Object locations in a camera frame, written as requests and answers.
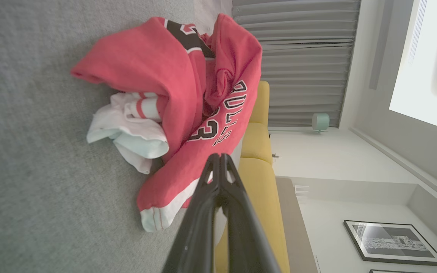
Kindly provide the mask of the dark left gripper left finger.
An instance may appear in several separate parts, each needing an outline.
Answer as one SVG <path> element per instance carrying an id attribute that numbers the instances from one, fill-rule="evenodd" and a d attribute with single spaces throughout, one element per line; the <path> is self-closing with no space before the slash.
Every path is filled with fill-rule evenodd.
<path id="1" fill-rule="evenodd" d="M 213 273 L 220 155 L 208 157 L 163 273 Z"/>

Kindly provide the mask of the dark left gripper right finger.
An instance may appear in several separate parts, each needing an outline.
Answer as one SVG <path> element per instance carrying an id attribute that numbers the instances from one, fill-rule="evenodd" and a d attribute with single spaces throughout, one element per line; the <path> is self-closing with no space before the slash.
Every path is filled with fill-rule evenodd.
<path id="1" fill-rule="evenodd" d="M 229 272 L 280 273 L 262 225 L 228 154 L 220 156 L 220 207 L 228 224 Z"/>

